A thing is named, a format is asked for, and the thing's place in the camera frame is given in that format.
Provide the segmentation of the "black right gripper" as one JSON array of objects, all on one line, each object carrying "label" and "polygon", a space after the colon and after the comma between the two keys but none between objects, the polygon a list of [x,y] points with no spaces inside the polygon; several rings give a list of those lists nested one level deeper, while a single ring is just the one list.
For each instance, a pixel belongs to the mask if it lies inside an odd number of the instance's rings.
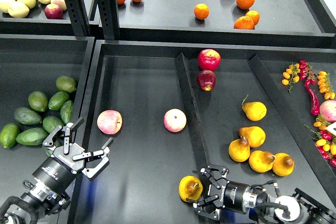
[{"label": "black right gripper", "polygon": [[192,200],[186,198],[186,201],[192,203],[196,213],[208,219],[219,219],[222,209],[233,212],[248,212],[248,198],[251,194],[251,188],[247,184],[234,181],[226,181],[228,168],[220,165],[207,165],[200,170],[193,170],[196,175],[203,175],[209,181],[208,198],[201,200]]}]

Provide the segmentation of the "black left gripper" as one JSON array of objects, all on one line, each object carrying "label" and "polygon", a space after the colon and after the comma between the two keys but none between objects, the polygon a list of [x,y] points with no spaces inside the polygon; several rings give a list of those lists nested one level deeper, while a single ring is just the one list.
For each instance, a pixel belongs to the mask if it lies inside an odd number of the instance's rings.
[{"label": "black left gripper", "polygon": [[[75,123],[57,125],[42,143],[54,151],[53,156],[48,157],[33,176],[55,193],[63,193],[80,172],[92,181],[110,164],[108,155],[113,137],[108,138],[100,150],[93,152],[85,152],[78,144],[72,144],[72,134],[83,122],[80,117]],[[56,148],[55,139],[59,136],[63,137],[63,147]]]}]

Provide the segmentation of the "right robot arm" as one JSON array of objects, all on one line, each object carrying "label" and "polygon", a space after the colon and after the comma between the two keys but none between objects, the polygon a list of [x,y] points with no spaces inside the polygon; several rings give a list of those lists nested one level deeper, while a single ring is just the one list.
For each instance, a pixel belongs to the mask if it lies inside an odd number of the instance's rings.
[{"label": "right robot arm", "polygon": [[208,190],[202,196],[201,181],[192,177],[182,187],[184,201],[192,203],[199,216],[213,221],[220,221],[227,210],[248,214],[257,223],[335,223],[335,212],[298,188],[291,196],[283,195],[275,180],[248,185],[227,179],[228,172],[218,165],[194,171],[207,178]]}]

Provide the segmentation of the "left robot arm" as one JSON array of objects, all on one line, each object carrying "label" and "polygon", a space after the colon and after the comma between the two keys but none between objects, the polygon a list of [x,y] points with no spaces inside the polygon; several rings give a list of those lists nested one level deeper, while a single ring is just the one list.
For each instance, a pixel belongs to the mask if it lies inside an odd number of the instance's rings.
[{"label": "left robot arm", "polygon": [[70,205],[66,190],[80,174],[94,180],[110,163],[109,138],[101,149],[88,152],[72,138],[84,122],[79,118],[65,126],[58,125],[43,141],[51,155],[33,172],[36,183],[26,181],[29,192],[10,196],[1,205],[1,223],[37,223],[45,216],[57,214]]}]

